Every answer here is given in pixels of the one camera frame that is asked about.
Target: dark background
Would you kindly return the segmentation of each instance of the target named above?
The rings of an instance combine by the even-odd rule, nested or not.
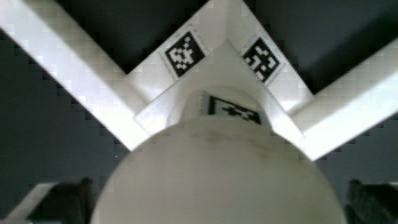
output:
[[[204,4],[200,0],[58,0],[127,73]],[[246,0],[316,93],[398,36],[396,0]],[[346,183],[398,180],[398,116],[316,164],[344,203]],[[106,129],[0,32],[0,219],[39,182],[94,191],[127,154]]]

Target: gray wall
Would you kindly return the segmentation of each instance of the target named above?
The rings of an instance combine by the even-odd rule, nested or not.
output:
[[[99,192],[127,154],[113,141],[0,32],[0,219],[39,182],[90,177]]]

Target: black ceiling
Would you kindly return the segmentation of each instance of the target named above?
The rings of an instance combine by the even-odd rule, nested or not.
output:
[[[56,0],[127,73],[204,0]],[[246,0],[316,93],[398,36],[398,0]]]

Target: white cylinder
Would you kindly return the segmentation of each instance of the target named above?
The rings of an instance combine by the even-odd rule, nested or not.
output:
[[[92,223],[341,224],[316,166],[284,139],[229,117],[166,128],[126,157]]]

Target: white support beam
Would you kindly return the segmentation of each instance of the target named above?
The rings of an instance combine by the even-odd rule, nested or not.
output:
[[[301,149],[317,159],[398,112],[398,39],[317,93],[293,115]]]
[[[131,150],[147,138],[133,121],[143,99],[55,1],[0,0],[0,28]]]

